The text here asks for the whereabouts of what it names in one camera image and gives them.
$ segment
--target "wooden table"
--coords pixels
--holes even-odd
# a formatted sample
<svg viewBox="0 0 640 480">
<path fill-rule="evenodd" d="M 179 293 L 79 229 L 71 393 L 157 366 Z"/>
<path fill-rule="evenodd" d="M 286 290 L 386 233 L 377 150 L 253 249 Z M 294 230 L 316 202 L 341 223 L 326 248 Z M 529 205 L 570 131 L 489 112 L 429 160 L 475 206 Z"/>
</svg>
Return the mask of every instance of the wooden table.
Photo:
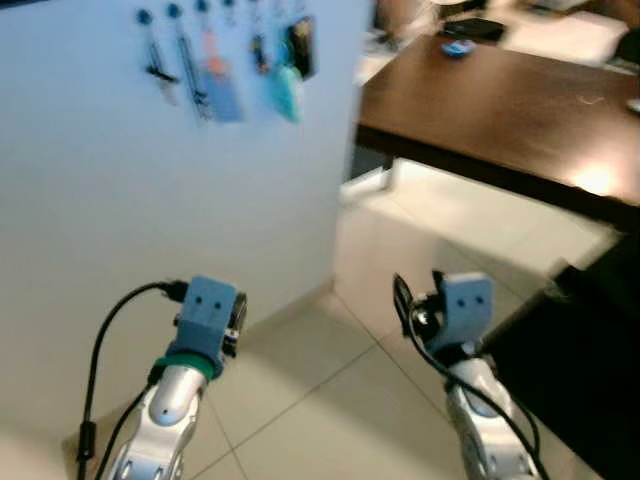
<svg viewBox="0 0 640 480">
<path fill-rule="evenodd" d="M 638 228 L 638 79 L 478 45 L 416 39 L 363 89 L 357 144 Z"/>
</svg>

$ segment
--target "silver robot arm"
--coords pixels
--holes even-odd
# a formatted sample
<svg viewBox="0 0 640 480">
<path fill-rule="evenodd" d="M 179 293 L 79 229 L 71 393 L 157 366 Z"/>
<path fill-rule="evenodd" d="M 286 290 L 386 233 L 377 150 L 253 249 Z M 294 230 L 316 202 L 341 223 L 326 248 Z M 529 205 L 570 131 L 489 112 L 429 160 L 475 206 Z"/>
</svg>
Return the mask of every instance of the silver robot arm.
<svg viewBox="0 0 640 480">
<path fill-rule="evenodd" d="M 394 304 L 406 336 L 493 400 L 510 418 L 513 401 L 475 345 L 491 321 L 491 281 L 483 274 L 445 276 L 434 272 L 437 293 L 414 299 L 401 277 L 394 279 Z M 469 480 L 536 480 L 533 459 L 508 423 L 476 395 L 447 382 L 447 411 L 460 438 Z"/>
<path fill-rule="evenodd" d="M 230 285 L 195 277 L 176 317 L 178 333 L 149 375 L 133 437 L 122 446 L 107 480 L 178 480 L 183 451 L 196 428 L 201 397 L 234 356 L 246 296 Z"/>
</svg>

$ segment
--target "wire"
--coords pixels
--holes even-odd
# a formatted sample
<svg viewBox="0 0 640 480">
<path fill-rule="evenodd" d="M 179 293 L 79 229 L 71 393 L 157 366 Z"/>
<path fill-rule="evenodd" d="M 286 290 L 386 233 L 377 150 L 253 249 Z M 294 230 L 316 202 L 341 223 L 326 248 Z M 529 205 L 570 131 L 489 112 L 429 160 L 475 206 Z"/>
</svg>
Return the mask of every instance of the wire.
<svg viewBox="0 0 640 480">
<path fill-rule="evenodd" d="M 502 419 L 505 422 L 507 422 L 507 425 L 509 425 L 509 427 L 511 427 L 511 430 L 513 430 L 513 433 L 516 434 L 516 436 L 518 437 L 520 442 L 522 442 L 522 445 L 524 446 L 524 448 L 527 451 L 527 453 L 533 459 L 533 463 L 535 464 L 536 469 L 538 470 L 538 474 L 540 475 L 540 478 L 542 480 L 550 480 L 549 479 L 549 474 L 547 474 L 547 471 L 544 468 L 544 465 L 542 464 L 542 462 L 540 461 L 540 457 L 536 453 L 535 449 L 533 447 L 531 447 L 531 444 L 529 443 L 529 440 L 527 440 L 527 437 L 525 437 L 525 435 L 522 433 L 522 430 L 520 430 L 520 427 L 518 427 L 518 425 L 516 425 L 516 423 L 511 419 L 511 417 L 509 417 L 507 412 L 505 412 L 502 409 L 502 407 L 500 407 L 500 405 L 498 405 L 496 402 L 494 402 L 482 390 L 480 390 L 480 389 L 474 387 L 473 385 L 465 382 L 464 380 L 462 380 L 457 375 L 454 375 L 453 373 L 451 373 L 449 371 L 449 369 L 447 367 L 445 367 L 440 362 L 438 362 L 435 358 L 433 358 L 431 356 L 431 354 L 429 352 L 427 352 L 424 349 L 424 347 L 422 345 L 420 345 L 420 343 L 418 342 L 418 338 L 416 336 L 416 332 L 415 332 L 415 330 L 413 328 L 413 322 L 409 321 L 407 323 L 409 325 L 409 333 L 410 333 L 409 338 L 411 338 L 411 342 L 413 343 L 413 346 L 416 348 L 416 350 L 418 350 L 418 353 L 420 354 L 420 356 L 422 358 L 424 358 L 424 360 L 429 365 L 431 365 L 440 375 L 445 377 L 450 382 L 452 382 L 452 383 L 458 385 L 459 387 L 463 388 L 467 392 L 475 395 L 480 400 L 482 400 L 484 403 L 489 405 L 489 407 L 491 407 L 498 415 L 500 415 L 502 417 Z"/>
<path fill-rule="evenodd" d="M 147 392 L 149 391 L 149 388 L 150 386 L 147 385 L 144 388 L 144 390 L 142 390 L 142 392 L 140 392 L 138 396 L 133 400 L 133 402 L 129 404 L 127 409 L 122 413 L 122 415 L 118 419 L 118 423 L 116 423 L 116 426 L 113 429 L 113 432 L 111 432 L 109 443 L 107 443 L 107 448 L 105 448 L 104 450 L 104 456 L 100 461 L 100 466 L 98 467 L 98 471 L 96 472 L 96 476 L 94 480 L 100 480 L 102 478 L 102 475 L 104 474 L 104 471 L 107 468 L 107 464 L 109 463 L 109 457 L 111 456 L 111 451 L 113 450 L 113 446 L 116 444 L 116 440 L 118 439 L 118 434 L 120 433 L 120 430 L 122 430 L 122 426 L 124 425 L 124 422 L 127 421 L 127 418 L 129 418 L 129 415 L 131 415 L 131 412 L 135 410 L 138 403 L 140 403 L 140 401 L 147 394 Z"/>
<path fill-rule="evenodd" d="M 102 341 L 104 340 L 104 336 L 107 333 L 107 329 L 109 328 L 109 325 L 111 325 L 111 322 L 113 321 L 115 316 L 118 314 L 118 312 L 122 309 L 122 307 L 124 307 L 133 298 L 149 290 L 159 289 L 159 290 L 166 291 L 169 287 L 171 287 L 171 285 L 172 284 L 169 284 L 167 282 L 152 282 L 152 283 L 147 283 L 146 285 L 142 285 L 141 287 L 138 287 L 130 291 L 124 297 L 122 297 L 118 301 L 118 303 L 114 305 L 114 307 L 111 309 L 109 314 L 106 316 L 106 318 L 102 322 L 102 326 L 100 327 L 100 331 L 96 336 L 96 340 L 93 344 L 93 351 L 91 353 L 91 366 L 89 368 L 89 380 L 87 382 L 87 393 L 84 401 L 84 412 L 82 415 L 83 426 L 91 424 L 91 408 L 93 407 L 93 395 L 94 395 L 95 386 L 96 386 L 96 374 L 98 371 L 98 359 L 100 356 L 100 347 L 102 346 Z M 82 448 L 82 444 L 83 444 L 82 439 L 84 437 L 83 435 L 84 433 L 85 432 L 83 432 L 81 428 L 81 432 L 80 432 L 81 441 L 80 441 L 79 449 Z M 92 438 L 90 440 L 90 443 L 91 443 L 91 450 L 92 450 L 93 435 L 91 437 Z M 78 453 L 79 455 L 78 455 L 77 478 L 78 480 L 84 480 L 86 475 L 87 460 L 90 457 L 87 457 L 86 455 L 82 454 L 82 452 L 80 451 Z"/>
<path fill-rule="evenodd" d="M 536 421 L 533 419 L 533 415 L 531 412 L 525 407 L 522 403 L 518 401 L 518 399 L 511 397 L 511 400 L 518 406 L 522 414 L 529 422 L 529 426 L 531 427 L 531 432 L 533 433 L 533 449 L 536 452 L 536 455 L 540 456 L 540 431 L 538 430 L 538 425 Z"/>
</svg>

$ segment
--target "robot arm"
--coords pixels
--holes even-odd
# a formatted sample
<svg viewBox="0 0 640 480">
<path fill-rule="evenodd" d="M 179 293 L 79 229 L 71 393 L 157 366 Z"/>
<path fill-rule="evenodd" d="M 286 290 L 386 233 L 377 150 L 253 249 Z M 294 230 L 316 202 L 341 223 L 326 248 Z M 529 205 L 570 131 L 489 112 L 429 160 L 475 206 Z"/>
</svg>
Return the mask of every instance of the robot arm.
<svg viewBox="0 0 640 480">
<path fill-rule="evenodd" d="M 235 357 L 246 296 L 230 285 L 195 277 L 177 320 L 178 332 L 149 375 L 133 437 L 120 449 L 108 480 L 178 480 L 207 384 Z"/>
<path fill-rule="evenodd" d="M 414 300 L 404 280 L 394 279 L 394 304 L 405 336 L 419 337 L 436 361 L 512 417 L 509 393 L 487 362 L 474 357 L 475 344 L 491 320 L 490 280 L 482 274 L 445 277 L 439 272 L 434 280 L 437 293 Z M 469 480 L 539 478 L 533 459 L 504 418 L 459 384 L 447 382 L 445 388 Z"/>
</svg>

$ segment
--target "tile floor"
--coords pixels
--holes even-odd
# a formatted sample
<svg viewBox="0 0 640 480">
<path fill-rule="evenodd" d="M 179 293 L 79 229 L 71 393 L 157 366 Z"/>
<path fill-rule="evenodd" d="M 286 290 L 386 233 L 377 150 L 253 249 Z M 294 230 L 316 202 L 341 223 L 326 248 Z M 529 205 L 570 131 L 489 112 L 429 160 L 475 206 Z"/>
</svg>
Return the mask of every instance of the tile floor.
<svg viewBox="0 0 640 480">
<path fill-rule="evenodd" d="M 465 478 L 439 379 L 401 337 L 391 274 L 427 291 L 432 268 L 485 270 L 497 323 L 556 259 L 585 261 L 613 233 L 412 162 L 398 173 L 390 192 L 379 173 L 344 188 L 335 291 L 241 346 L 207 391 L 185 478 Z M 598 478 L 542 432 L 552 478 Z"/>
</svg>

